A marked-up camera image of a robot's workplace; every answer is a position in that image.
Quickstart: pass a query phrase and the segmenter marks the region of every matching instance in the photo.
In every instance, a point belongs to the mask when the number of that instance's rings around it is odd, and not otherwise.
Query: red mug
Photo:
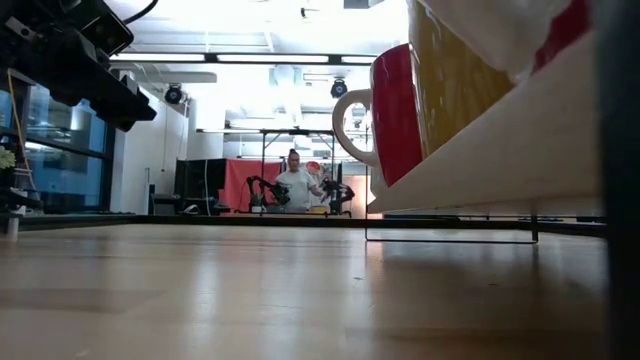
[[[409,44],[378,56],[371,64],[370,82],[371,89],[349,91],[338,100],[333,109],[333,130],[351,156],[380,168],[391,186],[423,160]],[[345,112],[357,103],[371,111],[374,151],[358,149],[345,134]]]

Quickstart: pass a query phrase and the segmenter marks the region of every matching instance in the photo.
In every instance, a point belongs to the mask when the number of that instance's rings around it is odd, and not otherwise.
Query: white shelf
[[[593,33],[425,159],[370,213],[598,214]]]

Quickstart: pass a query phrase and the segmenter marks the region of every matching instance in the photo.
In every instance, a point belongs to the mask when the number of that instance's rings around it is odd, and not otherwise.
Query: red curtain
[[[274,183],[276,177],[280,175],[280,169],[280,162],[265,162],[264,179]],[[220,202],[231,209],[248,212],[250,199],[247,178],[249,176],[261,176],[261,174],[262,161],[260,160],[227,159],[224,190],[219,192]],[[260,193],[257,182],[254,184],[253,191],[256,194]],[[270,192],[267,192],[267,201],[273,201]]]

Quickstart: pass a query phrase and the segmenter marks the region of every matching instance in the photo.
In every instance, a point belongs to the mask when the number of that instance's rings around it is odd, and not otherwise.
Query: ceiling
[[[107,3],[126,18],[149,1]],[[136,39],[129,51],[377,55],[406,42],[405,0],[344,7],[345,0],[160,0],[130,25]]]

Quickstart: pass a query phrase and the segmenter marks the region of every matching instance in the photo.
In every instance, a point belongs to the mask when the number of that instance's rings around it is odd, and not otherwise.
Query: window
[[[27,134],[103,152],[106,124],[83,100],[75,107],[54,101],[42,86],[31,88]]]
[[[11,126],[11,96],[3,90],[0,90],[0,126]]]
[[[102,202],[104,161],[27,142],[26,154],[41,200],[49,209],[77,210]]]

